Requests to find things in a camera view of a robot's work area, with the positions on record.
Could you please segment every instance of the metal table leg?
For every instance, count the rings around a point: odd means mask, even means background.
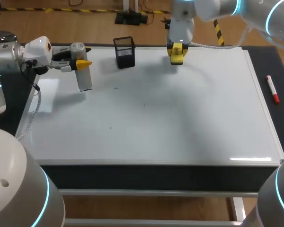
[[[231,208],[235,221],[242,222],[246,218],[244,203],[241,197],[231,198]]]

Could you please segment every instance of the white cable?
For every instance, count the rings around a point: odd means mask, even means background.
[[[197,46],[197,47],[204,47],[204,48],[211,48],[211,49],[233,49],[233,48],[239,47],[242,44],[242,42],[245,40],[247,32],[250,32],[251,30],[252,30],[252,27],[250,25],[247,25],[245,27],[244,32],[242,33],[242,36],[239,42],[235,46],[210,46],[210,45],[204,45],[204,44],[197,44],[194,42],[190,42],[190,44]]]
[[[33,123],[33,121],[34,121],[34,119],[35,119],[35,117],[36,117],[37,112],[39,111],[39,107],[40,107],[40,105],[41,105],[41,91],[38,91],[37,94],[38,94],[38,104],[37,104],[36,110],[35,110],[35,112],[34,112],[34,114],[33,114],[33,118],[30,120],[30,122],[29,122],[27,128],[24,130],[24,132],[23,132],[19,137],[17,137],[18,140],[22,140],[23,137],[25,137],[25,135],[27,134],[27,132],[28,132],[28,131],[30,130],[30,128],[32,127],[32,123]]]
[[[267,33],[265,32],[262,32],[260,31],[260,34],[263,36],[263,38],[265,38],[270,44],[278,47],[278,48],[281,48],[281,49],[284,49],[284,44],[281,44],[281,43],[278,43],[276,42],[275,40],[273,40]]]

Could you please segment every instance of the blue led ring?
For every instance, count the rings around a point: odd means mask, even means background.
[[[46,177],[46,183],[47,183],[46,199],[45,199],[45,203],[44,203],[44,205],[43,205],[43,208],[42,208],[42,210],[41,210],[39,216],[37,217],[36,221],[33,223],[33,225],[32,225],[31,227],[35,227],[35,226],[38,224],[38,222],[40,221],[40,219],[41,219],[41,217],[42,217],[42,215],[43,215],[43,213],[44,213],[44,211],[45,211],[45,208],[46,208],[46,206],[47,206],[47,203],[48,203],[48,197],[49,197],[49,182],[48,182],[48,177],[47,177],[46,173],[44,172],[43,169],[42,169],[42,171],[43,171],[43,173],[44,173],[44,175],[45,175],[45,177]]]

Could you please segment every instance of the black base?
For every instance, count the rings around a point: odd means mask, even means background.
[[[134,11],[118,12],[115,18],[115,24],[121,25],[140,25],[147,23],[148,16],[136,13]]]

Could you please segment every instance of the red marker cap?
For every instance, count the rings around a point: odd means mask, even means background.
[[[274,94],[273,98],[274,98],[275,104],[279,104],[280,103],[280,99],[278,97],[278,94]]]

